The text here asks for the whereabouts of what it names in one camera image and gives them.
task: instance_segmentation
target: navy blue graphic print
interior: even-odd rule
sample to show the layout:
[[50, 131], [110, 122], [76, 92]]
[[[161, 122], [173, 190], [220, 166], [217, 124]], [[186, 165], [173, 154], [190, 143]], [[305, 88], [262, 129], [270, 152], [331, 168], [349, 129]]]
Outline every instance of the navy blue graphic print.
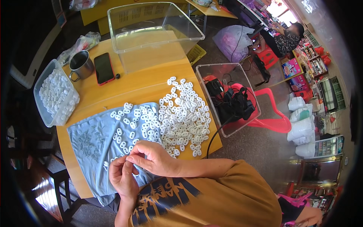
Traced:
[[194, 197], [200, 191], [183, 178], [160, 178], [146, 186], [138, 197], [138, 206], [132, 214], [132, 223], [138, 226], [156, 216], [166, 214], [168, 210], [189, 202], [186, 192]]

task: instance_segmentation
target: wall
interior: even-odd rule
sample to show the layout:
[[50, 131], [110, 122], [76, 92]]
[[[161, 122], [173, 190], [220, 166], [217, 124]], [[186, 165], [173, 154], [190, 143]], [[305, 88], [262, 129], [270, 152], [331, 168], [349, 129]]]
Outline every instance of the wall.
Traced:
[[325, 51], [330, 52], [331, 63], [328, 66], [328, 78], [337, 77], [343, 92], [346, 109], [341, 110], [333, 116], [336, 122], [328, 122], [327, 129], [331, 134], [340, 133], [344, 135], [344, 158], [349, 158], [349, 163], [343, 166], [340, 174], [340, 184], [344, 184], [354, 164], [354, 144], [351, 142], [350, 133], [350, 96], [354, 88], [354, 74], [350, 56], [339, 29], [334, 24], [324, 3], [321, 0], [284, 0], [291, 11], [298, 14], [298, 21], [311, 24], [312, 35], [322, 45]]

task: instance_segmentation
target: pink bag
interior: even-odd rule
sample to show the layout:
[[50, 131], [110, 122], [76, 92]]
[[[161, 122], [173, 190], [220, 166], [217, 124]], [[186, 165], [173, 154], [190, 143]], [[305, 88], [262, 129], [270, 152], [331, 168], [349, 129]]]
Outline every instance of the pink bag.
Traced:
[[[304, 196], [301, 196], [299, 198], [291, 198], [291, 197], [288, 197], [288, 196], [285, 196], [285, 195], [282, 195], [282, 194], [278, 194], [278, 196], [284, 198], [285, 200], [287, 200], [289, 203], [291, 203], [291, 205], [295, 206], [295, 207], [299, 207], [301, 206], [304, 201], [308, 200], [308, 197], [312, 194], [312, 192], [310, 192], [309, 194], [306, 194]], [[306, 203], [305, 206], [307, 207], [310, 207], [310, 203]], [[290, 221], [290, 222], [286, 222], [286, 224], [290, 224], [290, 225], [294, 225], [295, 224], [295, 221]]]

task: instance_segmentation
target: clear plastic storage box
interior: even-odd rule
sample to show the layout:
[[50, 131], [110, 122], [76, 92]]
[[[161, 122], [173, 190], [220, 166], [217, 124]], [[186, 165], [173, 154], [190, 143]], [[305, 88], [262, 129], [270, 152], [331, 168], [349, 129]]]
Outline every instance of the clear plastic storage box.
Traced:
[[212, 98], [207, 91], [205, 84], [208, 81], [213, 79], [218, 79], [224, 90], [227, 91], [228, 88], [234, 88], [233, 84], [241, 84], [249, 91], [248, 100], [252, 101], [253, 106], [255, 107], [255, 111], [251, 114], [248, 120], [239, 119], [235, 122], [230, 122], [226, 124], [222, 129], [222, 135], [224, 137], [230, 137], [235, 132], [239, 131], [241, 128], [245, 127], [248, 123], [256, 119], [261, 115], [260, 106], [258, 105], [256, 96], [251, 87], [251, 84], [244, 72], [242, 66], [239, 63], [223, 63], [223, 64], [209, 64], [209, 65], [198, 65], [196, 67], [196, 76], [199, 81], [199, 84], [203, 90], [203, 93], [206, 97], [208, 105], [210, 106], [211, 113], [213, 115], [214, 121], [219, 128], [222, 124], [220, 118], [218, 116], [218, 112], [213, 104]]
[[[43, 105], [43, 101], [39, 95], [40, 88], [42, 87], [44, 80], [53, 72], [54, 69], [58, 69], [60, 71], [61, 77], [64, 77], [62, 82], [69, 82], [70, 87], [64, 95], [64, 98], [58, 103], [58, 110], [52, 117], [51, 113], [47, 112], [47, 109]], [[43, 70], [39, 79], [35, 83], [34, 86], [34, 98], [35, 103], [37, 104], [38, 111], [44, 124], [47, 127], [52, 127], [53, 125], [63, 126], [66, 124], [67, 120], [73, 113], [74, 108], [78, 105], [79, 102], [79, 94], [74, 89], [72, 82], [69, 80], [68, 76], [64, 73], [62, 67], [58, 63], [56, 59], [53, 59]]]
[[136, 3], [107, 11], [114, 52], [125, 73], [179, 60], [205, 38], [174, 3]]

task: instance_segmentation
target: person's left hand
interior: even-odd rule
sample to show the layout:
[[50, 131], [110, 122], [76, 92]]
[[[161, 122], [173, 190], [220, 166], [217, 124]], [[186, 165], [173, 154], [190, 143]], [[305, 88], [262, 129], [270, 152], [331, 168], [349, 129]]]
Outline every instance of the person's left hand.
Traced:
[[111, 162], [109, 167], [109, 179], [119, 193], [121, 200], [132, 199], [133, 201], [136, 201], [139, 193], [139, 186], [132, 173], [139, 173], [133, 163], [126, 161], [126, 157], [127, 155]]

